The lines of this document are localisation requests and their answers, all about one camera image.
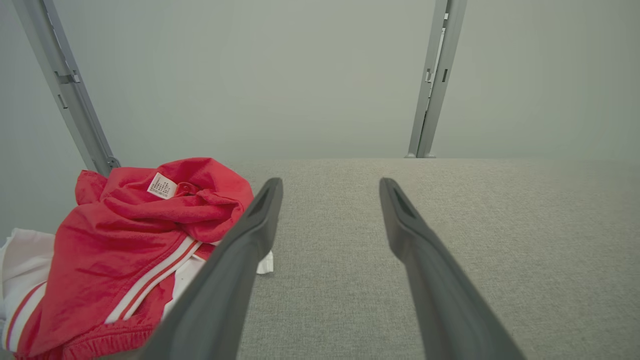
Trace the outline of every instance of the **gray fabric table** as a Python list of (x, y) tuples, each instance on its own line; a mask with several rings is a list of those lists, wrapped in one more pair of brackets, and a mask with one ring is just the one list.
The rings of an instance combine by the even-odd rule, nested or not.
[(527, 357), (640, 354), (640, 168), (543, 160), (228, 163), (284, 181), (240, 358), (423, 357), (378, 181), (394, 178)]

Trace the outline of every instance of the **white stripe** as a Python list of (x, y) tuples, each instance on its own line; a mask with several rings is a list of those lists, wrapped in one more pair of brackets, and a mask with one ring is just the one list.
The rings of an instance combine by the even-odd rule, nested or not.
[[(36, 291), (34, 291), (33, 294), (31, 294), (31, 297), (29, 298), (29, 300), (27, 300), (27, 302), (24, 304), (24, 307), (22, 307), (22, 310), (20, 310), (18, 317), (16, 317), (15, 322), (13, 323), (13, 329), (11, 331), (11, 339), (9, 340), (9, 348), (7, 350), (13, 351), (13, 352), (18, 351), (18, 343), (20, 342), (20, 336), (22, 336), (22, 330), (24, 330), (24, 326), (27, 324), (27, 321), (29, 321), (29, 318), (31, 317), (31, 314), (33, 313), (33, 311), (36, 309), (36, 306), (38, 306), (38, 304), (42, 300), (42, 297), (44, 296), (44, 291), (46, 289), (47, 289), (47, 284), (45, 283), (44, 285), (39, 287)], [(6, 343), (9, 324), (11, 322), (10, 319), (11, 318), (9, 318), (6, 326), (4, 327), (3, 337), (2, 337), (3, 347), (4, 347), (4, 344)]]
[[(118, 320), (118, 318), (120, 317), (120, 314), (122, 314), (122, 312), (127, 308), (129, 303), (133, 301), (133, 298), (136, 296), (136, 294), (140, 290), (145, 288), (141, 296), (136, 299), (136, 301), (133, 303), (133, 306), (131, 306), (131, 308), (127, 311), (127, 313), (124, 316), (124, 320), (130, 318), (131, 315), (138, 308), (142, 300), (144, 300), (147, 294), (151, 291), (151, 289), (153, 289), (155, 285), (157, 285), (159, 282), (164, 280), (167, 276), (169, 276), (172, 272), (174, 272), (177, 268), (179, 268), (182, 264), (184, 264), (189, 259), (190, 255), (192, 255), (196, 250), (198, 250), (200, 243), (195, 245), (189, 251), (189, 253), (186, 254), (186, 256), (184, 256), (182, 260), (180, 260), (175, 266), (169, 269), (166, 269), (167, 266), (171, 265), (174, 261), (178, 260), (187, 251), (189, 246), (194, 242), (197, 242), (197, 241), (192, 239), (190, 236), (187, 236), (184, 239), (184, 241), (180, 244), (180, 246), (178, 246), (178, 248), (171, 255), (169, 255), (168, 258), (162, 260), (160, 264), (154, 266), (153, 269), (151, 269), (149, 272), (143, 275), (138, 281), (136, 281), (136, 283), (133, 284), (131, 289), (129, 289), (126, 295), (124, 295), (122, 300), (118, 303), (116, 308), (111, 312), (111, 314), (109, 314), (109, 316), (107, 317), (107, 320), (105, 320), (104, 323), (113, 323), (116, 320)], [(150, 283), (148, 286), (145, 287), (145, 285), (147, 285), (147, 282), (149, 282), (149, 280), (151, 280), (154, 276), (156, 276), (157, 274), (160, 274), (161, 272), (163, 273), (161, 276), (159, 276), (154, 282)]]

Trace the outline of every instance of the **clothing tag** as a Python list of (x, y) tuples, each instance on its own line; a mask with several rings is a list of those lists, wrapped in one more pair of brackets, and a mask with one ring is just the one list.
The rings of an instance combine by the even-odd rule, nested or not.
[(147, 191), (163, 199), (171, 199), (177, 188), (178, 184), (157, 172)]

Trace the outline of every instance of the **red fabric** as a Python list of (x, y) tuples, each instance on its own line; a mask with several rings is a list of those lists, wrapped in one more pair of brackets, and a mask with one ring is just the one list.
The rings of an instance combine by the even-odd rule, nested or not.
[[(171, 199), (147, 192), (157, 172), (178, 184)], [(47, 289), (16, 355), (89, 358), (139, 347), (171, 300), (173, 276), (130, 319), (104, 324), (107, 316), (187, 235), (205, 243), (221, 240), (252, 199), (246, 180), (209, 158), (158, 169), (116, 168), (109, 179), (82, 171), (78, 207), (56, 232)], [(197, 254), (207, 258), (214, 248), (207, 245)]]

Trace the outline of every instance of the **white garment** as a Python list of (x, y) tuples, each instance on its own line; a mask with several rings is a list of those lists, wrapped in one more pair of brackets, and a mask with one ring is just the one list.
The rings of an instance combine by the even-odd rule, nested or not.
[(269, 254), (258, 263), (258, 270), (256, 274), (264, 275), (266, 273), (273, 272), (273, 252), (269, 251)]
[[(7, 319), (12, 319), (31, 290), (47, 281), (53, 258), (53, 240), (54, 236), (51, 234), (14, 229), (0, 249), (0, 322), (3, 347), (9, 326), (6, 322), (11, 321)], [(45, 289), (46, 284), (40, 286), (29, 301), (23, 304), (23, 311), (13, 320), (14, 332), (21, 332), (31, 312), (29, 309), (39, 303)], [(10, 341), (17, 347), (18, 340), (18, 336), (13, 336)]]

